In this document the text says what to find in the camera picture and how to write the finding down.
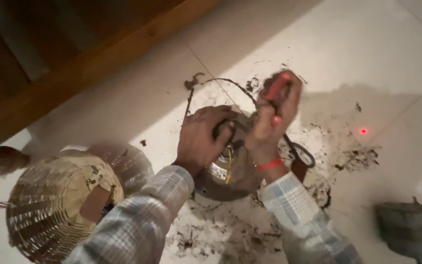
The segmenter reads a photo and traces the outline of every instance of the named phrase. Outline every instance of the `metal disc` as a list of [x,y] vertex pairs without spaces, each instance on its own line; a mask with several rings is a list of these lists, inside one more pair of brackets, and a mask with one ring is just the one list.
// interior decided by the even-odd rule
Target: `metal disc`
[[215,201],[233,201],[255,193],[263,180],[244,146],[245,136],[252,127],[251,119],[237,113],[233,120],[220,124],[218,132],[231,121],[235,126],[230,142],[219,158],[195,179],[195,191]]

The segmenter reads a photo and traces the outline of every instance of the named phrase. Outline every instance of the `wooden furniture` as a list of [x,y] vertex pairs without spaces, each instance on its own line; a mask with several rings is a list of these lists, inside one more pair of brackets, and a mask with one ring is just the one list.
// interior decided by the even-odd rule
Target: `wooden furniture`
[[0,144],[219,0],[0,0]]

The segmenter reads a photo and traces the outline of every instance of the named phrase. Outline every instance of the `red thread bracelet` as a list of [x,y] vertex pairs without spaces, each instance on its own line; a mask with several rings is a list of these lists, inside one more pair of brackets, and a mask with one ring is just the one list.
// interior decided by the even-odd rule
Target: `red thread bracelet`
[[265,165],[257,165],[256,169],[257,171],[264,171],[266,169],[269,169],[271,167],[277,166],[277,165],[283,165],[283,161],[281,160],[281,157],[277,157],[276,159],[270,161],[270,163]]

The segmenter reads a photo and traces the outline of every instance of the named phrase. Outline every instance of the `plaid shirt sleeve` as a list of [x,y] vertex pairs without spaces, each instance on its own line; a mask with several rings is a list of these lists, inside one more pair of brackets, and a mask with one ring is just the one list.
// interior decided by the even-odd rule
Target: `plaid shirt sleeve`
[[362,263],[354,246],[292,172],[267,185],[262,201],[283,226],[283,248],[289,263]]
[[140,192],[115,206],[64,263],[159,263],[170,225],[193,188],[184,168],[163,168]]

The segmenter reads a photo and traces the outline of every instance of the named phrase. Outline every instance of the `left hand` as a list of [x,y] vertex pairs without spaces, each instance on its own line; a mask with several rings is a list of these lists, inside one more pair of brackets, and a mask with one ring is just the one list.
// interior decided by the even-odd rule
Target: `left hand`
[[223,120],[235,116],[231,106],[208,106],[185,118],[180,130],[180,141],[177,148],[177,159],[173,165],[185,168],[195,177],[205,167],[213,163],[224,150],[232,135],[231,127],[225,127],[214,139],[213,129]]

